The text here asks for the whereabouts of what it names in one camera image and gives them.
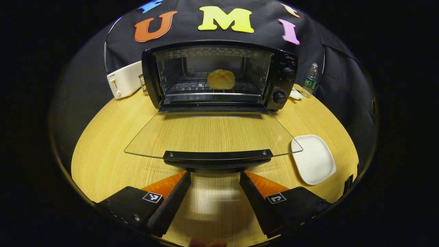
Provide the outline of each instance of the foam letter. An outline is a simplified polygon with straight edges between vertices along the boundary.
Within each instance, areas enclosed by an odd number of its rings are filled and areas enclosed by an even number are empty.
[[[200,10],[204,12],[204,17],[203,24],[198,26],[199,30],[215,30],[217,28],[217,26],[213,24],[213,20],[215,19],[219,26],[224,30],[235,21],[232,30],[246,33],[254,32],[254,29],[250,26],[251,11],[236,8],[229,14],[226,14],[217,6],[205,6],[201,7]]]
[[[146,12],[150,11],[151,9],[157,7],[158,5],[162,4],[163,0],[152,0],[149,3],[146,3],[144,5],[142,5],[141,7],[139,7],[138,9],[142,9],[143,12],[142,14],[145,14]]]
[[[285,7],[285,9],[286,9],[290,14],[292,14],[293,16],[295,16],[295,17],[297,17],[297,18],[300,18],[300,16],[297,14],[297,11],[295,11],[294,9],[292,9],[290,6],[287,6],[287,5],[285,5],[285,4],[281,4],[281,5],[283,5],[283,6]]]
[[[159,15],[158,17],[162,19],[162,24],[160,28],[152,33],[148,33],[149,23],[154,20],[154,18],[149,18],[144,21],[137,23],[134,27],[136,27],[136,31],[134,32],[134,39],[137,42],[145,42],[148,40],[157,39],[158,37],[165,34],[169,28],[171,27],[172,16],[176,14],[177,11],[170,11],[164,14]]]
[[[282,20],[282,19],[278,19],[282,25],[284,26],[284,35],[282,36],[282,38],[288,42],[291,42],[293,44],[300,44],[300,42],[297,40],[296,38],[296,33],[294,31],[294,28],[296,27],[294,24],[292,24],[291,22]]]

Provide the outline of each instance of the white object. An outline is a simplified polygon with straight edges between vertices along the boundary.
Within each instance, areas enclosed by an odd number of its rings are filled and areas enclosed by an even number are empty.
[[[291,90],[290,97],[293,98],[293,99],[301,99],[301,98],[303,98],[303,95],[301,95],[299,93],[299,91],[297,91],[296,89],[293,88]]]
[[[298,143],[303,151],[293,153],[297,170],[305,183],[316,185],[334,174],[337,170],[334,158],[322,138],[309,134],[295,137],[291,142],[292,150]]]
[[[139,75],[142,74],[142,61],[135,62],[107,75],[108,84],[114,98],[131,96],[141,87]]]

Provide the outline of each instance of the pink letter i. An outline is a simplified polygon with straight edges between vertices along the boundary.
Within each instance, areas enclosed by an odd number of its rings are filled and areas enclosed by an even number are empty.
[[[300,42],[297,40],[296,38],[296,33],[294,31],[294,28],[296,27],[294,24],[292,24],[291,22],[282,20],[282,19],[278,19],[282,25],[284,26],[284,33],[285,35],[282,36],[282,38],[288,42],[291,42],[293,44],[300,44]]]

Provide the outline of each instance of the orange letter u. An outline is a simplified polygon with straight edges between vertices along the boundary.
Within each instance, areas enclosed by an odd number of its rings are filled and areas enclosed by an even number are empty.
[[[162,24],[160,28],[152,33],[148,33],[149,23],[154,20],[154,18],[149,18],[144,21],[137,23],[134,27],[136,31],[134,32],[134,39],[137,42],[145,42],[148,40],[157,39],[158,37],[165,34],[169,28],[171,27],[172,16],[175,15],[177,11],[170,11],[164,14],[159,15],[158,17],[162,19]]]

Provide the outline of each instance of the oven control panel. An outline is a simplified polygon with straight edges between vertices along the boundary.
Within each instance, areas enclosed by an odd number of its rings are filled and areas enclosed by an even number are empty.
[[[272,57],[270,70],[274,74],[270,76],[272,85],[266,100],[267,109],[284,107],[296,79],[297,60],[296,55],[280,50]]]

